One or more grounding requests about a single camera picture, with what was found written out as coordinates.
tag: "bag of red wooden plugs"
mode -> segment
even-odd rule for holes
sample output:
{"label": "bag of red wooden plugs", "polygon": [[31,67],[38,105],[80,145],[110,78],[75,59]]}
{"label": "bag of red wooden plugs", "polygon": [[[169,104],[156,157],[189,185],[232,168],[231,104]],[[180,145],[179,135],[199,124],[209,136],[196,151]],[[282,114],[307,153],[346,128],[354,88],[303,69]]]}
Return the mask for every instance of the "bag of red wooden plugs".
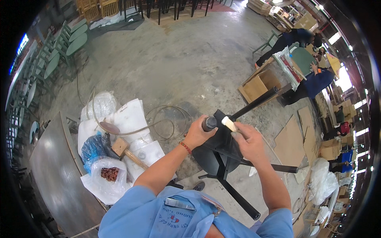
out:
{"label": "bag of red wooden plugs", "polygon": [[100,156],[91,165],[91,180],[102,192],[122,196],[129,188],[131,176],[126,164],[107,156]]}

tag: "sanding disc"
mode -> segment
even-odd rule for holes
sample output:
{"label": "sanding disc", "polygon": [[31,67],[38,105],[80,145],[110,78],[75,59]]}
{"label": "sanding disc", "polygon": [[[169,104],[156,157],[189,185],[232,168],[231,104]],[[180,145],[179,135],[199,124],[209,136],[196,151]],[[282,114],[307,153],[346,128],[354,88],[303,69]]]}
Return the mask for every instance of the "sanding disc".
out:
{"label": "sanding disc", "polygon": [[120,132],[119,128],[116,125],[113,125],[113,124],[105,122],[105,121],[101,121],[100,124],[103,128],[110,131],[112,134],[114,134],[114,133],[117,134]]}

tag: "concrete floor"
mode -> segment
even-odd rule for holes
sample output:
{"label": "concrete floor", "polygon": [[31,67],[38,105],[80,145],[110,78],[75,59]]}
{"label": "concrete floor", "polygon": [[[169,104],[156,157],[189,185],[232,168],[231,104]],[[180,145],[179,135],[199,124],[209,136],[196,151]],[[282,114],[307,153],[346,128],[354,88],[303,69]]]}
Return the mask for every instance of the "concrete floor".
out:
{"label": "concrete floor", "polygon": [[[193,119],[201,114],[212,115],[216,109],[226,114],[241,109],[247,103],[237,88],[254,72],[253,65],[261,55],[259,51],[253,58],[251,52],[270,37],[271,30],[277,30],[263,16],[247,8],[246,2],[235,0],[232,8],[236,12],[208,12],[207,17],[165,27],[145,19],[136,30],[112,31],[93,39],[96,62],[90,58],[85,63],[87,54],[84,51],[76,55],[82,101],[86,102],[96,88],[98,92],[114,91],[121,105],[135,98],[143,100],[145,112],[158,105],[177,105],[186,109]],[[58,78],[54,91],[55,99],[49,95],[42,98],[51,106],[40,107],[40,120],[52,119],[58,111],[79,117],[83,105],[78,99],[76,80]],[[257,126],[274,147],[275,137],[290,117],[305,106],[313,112],[309,99],[285,108],[273,100],[240,120]],[[175,134],[184,129],[178,112],[163,114],[177,124]],[[320,141],[315,112],[312,118]],[[151,135],[160,139],[154,132]],[[168,153],[180,139],[160,142],[160,145]],[[271,152],[269,157],[278,163]],[[193,187],[197,175],[203,174],[200,170],[194,159],[187,157],[177,171],[178,177],[183,179],[180,183],[186,188]],[[267,207],[259,178],[258,175],[249,178],[248,172],[249,168],[240,166],[229,174],[228,181],[262,213],[263,220]],[[298,185],[292,174],[279,173],[279,176],[285,181],[293,204],[302,196],[304,186]],[[216,180],[204,181],[207,184],[205,192],[217,198],[234,218],[246,226],[253,224],[249,215]]]}

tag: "white sanding block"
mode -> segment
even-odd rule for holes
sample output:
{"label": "white sanding block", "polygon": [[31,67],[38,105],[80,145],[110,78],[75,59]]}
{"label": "white sanding block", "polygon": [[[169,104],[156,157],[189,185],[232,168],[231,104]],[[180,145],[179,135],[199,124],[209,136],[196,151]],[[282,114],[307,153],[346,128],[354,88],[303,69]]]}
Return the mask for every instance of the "white sanding block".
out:
{"label": "white sanding block", "polygon": [[229,119],[228,116],[224,117],[221,121],[222,125],[226,126],[229,128],[231,131],[237,132],[238,128],[235,126],[234,122]]}

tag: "light blue shirt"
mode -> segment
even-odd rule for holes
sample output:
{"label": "light blue shirt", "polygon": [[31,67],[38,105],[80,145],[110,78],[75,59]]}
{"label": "light blue shirt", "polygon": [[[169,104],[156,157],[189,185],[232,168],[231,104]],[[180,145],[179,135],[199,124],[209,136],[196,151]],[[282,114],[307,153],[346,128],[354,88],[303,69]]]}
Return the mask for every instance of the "light blue shirt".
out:
{"label": "light blue shirt", "polygon": [[[255,233],[224,211],[215,217],[213,212],[217,212],[217,208],[202,196],[218,203],[195,190],[167,186],[156,197],[145,186],[132,187],[104,215],[98,236],[203,238],[213,223],[226,238],[293,237],[292,214],[286,208],[267,216]],[[169,197],[194,207],[195,211],[165,205]]]}

